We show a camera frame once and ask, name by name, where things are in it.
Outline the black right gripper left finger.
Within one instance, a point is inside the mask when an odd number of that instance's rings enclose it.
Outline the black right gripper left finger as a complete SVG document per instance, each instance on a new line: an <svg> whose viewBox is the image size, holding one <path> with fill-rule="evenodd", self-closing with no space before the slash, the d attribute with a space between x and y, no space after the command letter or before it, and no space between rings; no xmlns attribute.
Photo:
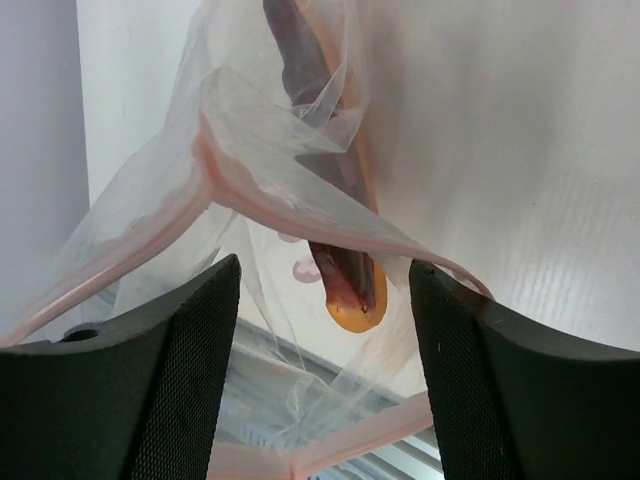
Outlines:
<svg viewBox="0 0 640 480"><path fill-rule="evenodd" d="M5 479L203 479L237 319L228 256L61 341L1 352Z"/></svg>

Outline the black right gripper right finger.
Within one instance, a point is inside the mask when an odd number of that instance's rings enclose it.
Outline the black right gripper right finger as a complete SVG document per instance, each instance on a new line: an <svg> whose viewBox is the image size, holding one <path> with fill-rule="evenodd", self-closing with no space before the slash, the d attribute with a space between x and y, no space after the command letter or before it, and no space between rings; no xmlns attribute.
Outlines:
<svg viewBox="0 0 640 480"><path fill-rule="evenodd" d="M635 479L639 356L535 322L414 261L411 307L448 479Z"/></svg>

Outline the clear pink zip top bag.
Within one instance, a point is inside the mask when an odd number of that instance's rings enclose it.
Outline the clear pink zip top bag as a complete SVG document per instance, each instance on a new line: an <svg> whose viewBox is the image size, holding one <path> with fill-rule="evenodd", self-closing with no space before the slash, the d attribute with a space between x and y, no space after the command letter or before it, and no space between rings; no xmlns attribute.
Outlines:
<svg viewBox="0 0 640 480"><path fill-rule="evenodd" d="M375 84L383 20L373 4L308 1L337 39L359 95L337 125L317 130L291 111L263 2L205 1L197 9L161 130L91 207L43 289L2 337L1 352L61 341L73 328L125 314L231 255L241 277L229 361L239 318L314 354L320 350L305 332L362 337L401 315L416 332L409 289L415 260L487 294L465 268L400 230L384 205L382 176L396 163L389 142L398 123L388 92ZM313 174L295 161L334 152L355 131L366 141L376 212L325 203ZM357 334L336 324L310 241L365 252L379 263L388 293L379 325Z"/></svg>

